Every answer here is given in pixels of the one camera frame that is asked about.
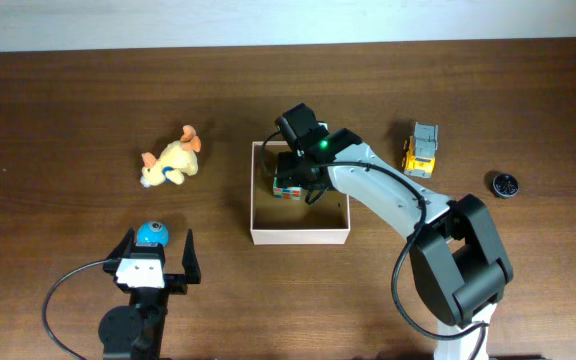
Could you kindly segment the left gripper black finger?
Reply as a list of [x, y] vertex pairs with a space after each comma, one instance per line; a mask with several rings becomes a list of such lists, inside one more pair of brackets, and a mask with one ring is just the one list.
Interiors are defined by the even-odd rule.
[[108, 254], [107, 260], [116, 260], [127, 257], [130, 255], [130, 247], [134, 241], [135, 231], [129, 228], [122, 240], [117, 246]]
[[187, 284], [201, 283], [202, 274], [194, 246], [193, 231], [191, 229], [187, 231], [186, 235], [182, 256], [182, 267], [184, 269]]

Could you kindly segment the multicolour puzzle cube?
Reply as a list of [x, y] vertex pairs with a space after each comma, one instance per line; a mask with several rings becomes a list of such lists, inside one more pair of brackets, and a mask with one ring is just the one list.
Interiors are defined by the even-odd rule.
[[273, 187], [273, 196], [285, 200], [300, 200], [303, 189], [301, 187]]

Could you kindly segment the yellow grey toy truck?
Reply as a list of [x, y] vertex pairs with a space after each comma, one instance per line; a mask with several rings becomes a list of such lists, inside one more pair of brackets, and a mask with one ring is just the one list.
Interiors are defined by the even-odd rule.
[[415, 123], [412, 135], [404, 142], [402, 166], [409, 176], [430, 178], [436, 164], [438, 125]]

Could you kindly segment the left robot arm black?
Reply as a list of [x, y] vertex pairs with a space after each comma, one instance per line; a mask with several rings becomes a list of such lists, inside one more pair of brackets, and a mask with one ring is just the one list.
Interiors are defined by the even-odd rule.
[[149, 221], [129, 229], [110, 252], [103, 271], [130, 296], [127, 305], [109, 310], [101, 319], [98, 336], [105, 359], [158, 359], [160, 357], [168, 300], [185, 295], [190, 285], [201, 282], [201, 270], [188, 231], [182, 256], [182, 273], [166, 273], [167, 227]]

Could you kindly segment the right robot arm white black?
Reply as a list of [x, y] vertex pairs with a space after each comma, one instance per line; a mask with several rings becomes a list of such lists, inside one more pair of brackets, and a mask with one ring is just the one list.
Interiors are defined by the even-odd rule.
[[[415, 183], [354, 132], [329, 132], [305, 104], [284, 112], [275, 126], [289, 147], [277, 178], [306, 190], [310, 203], [328, 190], [352, 197], [405, 239], [391, 276], [392, 299], [415, 331], [436, 340], [434, 358], [488, 358], [490, 321], [514, 273], [486, 205], [472, 194], [454, 200]], [[438, 321], [436, 331], [404, 309], [398, 292], [404, 262]]]

